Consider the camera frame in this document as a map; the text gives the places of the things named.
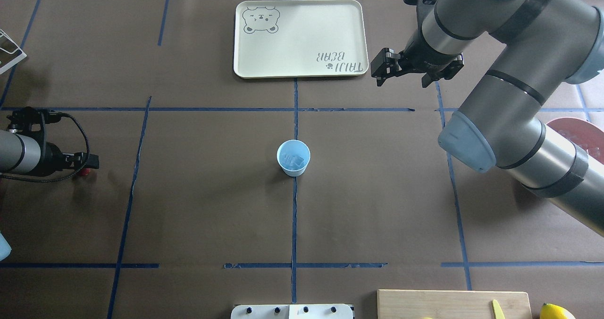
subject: table surface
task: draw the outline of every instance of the table surface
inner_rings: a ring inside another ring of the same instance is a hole
[[[597,318],[604,239],[500,170],[438,147],[503,49],[471,44],[451,81],[233,73],[244,0],[0,0],[28,59],[0,76],[2,116],[72,113],[101,168],[56,184],[0,182],[0,317],[228,318],[235,304],[354,304],[377,289],[525,291]],[[401,0],[358,0],[369,57],[416,29]],[[602,0],[587,0],[604,5]],[[604,127],[604,78],[563,84],[538,117]],[[84,143],[48,126],[63,151]],[[311,162],[289,178],[283,141]]]

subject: yellow fruit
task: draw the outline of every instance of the yellow fruit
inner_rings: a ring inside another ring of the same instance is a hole
[[[539,319],[575,319],[575,317],[565,308],[545,303],[541,307]]]

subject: wooden cutting board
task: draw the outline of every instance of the wooden cutting board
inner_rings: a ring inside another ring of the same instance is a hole
[[[491,301],[505,319],[532,319],[525,292],[418,291],[378,289],[378,319],[494,319]]]

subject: white tray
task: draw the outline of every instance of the white tray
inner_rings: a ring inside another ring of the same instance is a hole
[[[368,66],[358,1],[257,0],[237,5],[233,70],[243,78],[359,76]]]

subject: bear drawing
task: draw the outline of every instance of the bear drawing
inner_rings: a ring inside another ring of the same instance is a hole
[[[277,26],[279,16],[281,14],[275,7],[248,8],[243,12],[245,21],[243,30],[248,34],[254,31],[268,31],[268,33],[274,34],[279,30]]]

